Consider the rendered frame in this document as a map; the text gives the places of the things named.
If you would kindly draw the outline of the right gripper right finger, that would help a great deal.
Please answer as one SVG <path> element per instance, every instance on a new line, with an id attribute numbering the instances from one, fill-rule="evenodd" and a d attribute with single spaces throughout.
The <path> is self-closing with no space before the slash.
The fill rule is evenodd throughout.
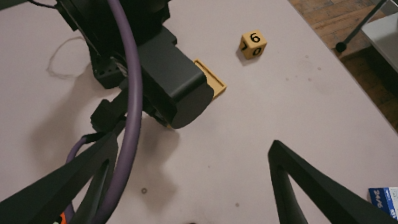
<path id="1" fill-rule="evenodd" d="M 398 224 L 397 219 L 319 171 L 280 140 L 273 141 L 268 162 L 280 224 L 308 224 L 289 175 L 331 224 Z"/>

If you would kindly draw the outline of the blue and white small box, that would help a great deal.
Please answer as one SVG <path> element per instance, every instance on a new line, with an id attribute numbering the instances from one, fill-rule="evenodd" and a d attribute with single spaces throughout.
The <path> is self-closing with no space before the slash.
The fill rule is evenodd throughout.
<path id="1" fill-rule="evenodd" d="M 372 204 L 398 220 L 398 187 L 368 189 Z"/>

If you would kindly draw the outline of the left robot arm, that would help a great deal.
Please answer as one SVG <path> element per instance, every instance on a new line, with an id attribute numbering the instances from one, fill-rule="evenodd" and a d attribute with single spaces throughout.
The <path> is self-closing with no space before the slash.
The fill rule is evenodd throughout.
<path id="1" fill-rule="evenodd" d="M 163 25 L 171 18 L 170 1 L 119 0 L 132 29 L 141 62 L 142 94 L 173 129 L 180 129 L 208 107 L 214 89 L 207 83 L 205 73 L 175 46 L 177 37 Z M 124 74 L 128 80 L 120 31 L 108 2 L 56 2 L 54 7 L 70 28 L 73 31 L 79 29 L 85 36 L 95 79 L 102 81 Z"/>

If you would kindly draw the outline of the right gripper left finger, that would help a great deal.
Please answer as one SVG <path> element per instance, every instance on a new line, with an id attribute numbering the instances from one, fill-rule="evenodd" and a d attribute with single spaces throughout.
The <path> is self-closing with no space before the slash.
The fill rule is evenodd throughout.
<path id="1" fill-rule="evenodd" d="M 99 224 L 99 207 L 117 154 L 116 135 L 109 132 L 65 165 L 1 201 L 0 224 L 54 224 L 90 179 L 69 224 Z"/>

